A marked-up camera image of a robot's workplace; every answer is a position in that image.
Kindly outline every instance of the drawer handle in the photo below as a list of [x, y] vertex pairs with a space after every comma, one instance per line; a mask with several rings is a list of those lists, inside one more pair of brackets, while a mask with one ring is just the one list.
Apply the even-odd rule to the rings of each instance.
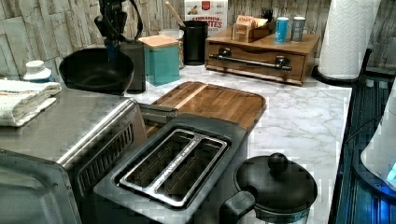
[[219, 60], [219, 61], [227, 61], [227, 62], [233, 62], [233, 63], [245, 63], [248, 65], [256, 65], [256, 66], [266, 67], [266, 68], [274, 68], [275, 70], [282, 70], [284, 72], [291, 71], [291, 66], [289, 66], [290, 60], [288, 58], [285, 58], [284, 56], [276, 56], [275, 64], [273, 64], [273, 63], [258, 63], [258, 62], [254, 62], [254, 61], [250, 61], [250, 60], [233, 58], [230, 49], [220, 48], [219, 54], [209, 54], [209, 59], [214, 59], [214, 60]]

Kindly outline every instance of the white dish towel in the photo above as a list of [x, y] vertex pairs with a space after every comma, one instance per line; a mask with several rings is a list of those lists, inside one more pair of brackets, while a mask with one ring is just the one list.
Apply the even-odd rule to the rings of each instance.
[[62, 90], [56, 82], [0, 80], [0, 126], [20, 127], [52, 105]]

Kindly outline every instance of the white countertop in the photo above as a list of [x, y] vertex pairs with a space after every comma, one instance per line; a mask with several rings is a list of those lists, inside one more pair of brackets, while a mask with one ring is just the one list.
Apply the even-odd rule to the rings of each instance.
[[[285, 154], [308, 170], [318, 184], [318, 197], [307, 223], [328, 223], [351, 89], [319, 83], [308, 77], [302, 87], [186, 66], [180, 80], [132, 96], [151, 104], [186, 81], [234, 88], [265, 97], [267, 108], [248, 138], [248, 157]], [[242, 223], [262, 223], [248, 213]]]

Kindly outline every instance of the paper towel roll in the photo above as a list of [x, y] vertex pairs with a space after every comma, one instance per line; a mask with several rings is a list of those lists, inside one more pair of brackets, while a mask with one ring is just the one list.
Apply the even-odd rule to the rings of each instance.
[[380, 0], [332, 0], [318, 70], [325, 77], [359, 76]]

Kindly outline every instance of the wood plank backsplash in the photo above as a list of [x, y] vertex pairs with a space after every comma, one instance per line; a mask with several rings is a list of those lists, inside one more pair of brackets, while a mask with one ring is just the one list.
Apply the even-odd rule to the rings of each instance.
[[[156, 35], [161, 29], [177, 28], [177, 21], [164, 6], [165, 0], [135, 0], [142, 15], [142, 36]], [[180, 15], [183, 0], [169, 0]], [[124, 34], [133, 37], [136, 15], [129, 1]], [[272, 7], [274, 16], [305, 16], [304, 31], [324, 35], [331, 0], [229, 0], [228, 26], [237, 15], [260, 16], [262, 7]], [[102, 45], [103, 38], [93, 20], [100, 14], [97, 0], [0, 0], [0, 75], [20, 75], [25, 64], [42, 60], [55, 75], [62, 58], [91, 45]], [[373, 49], [369, 66], [396, 68], [396, 3], [382, 0], [371, 33]]]

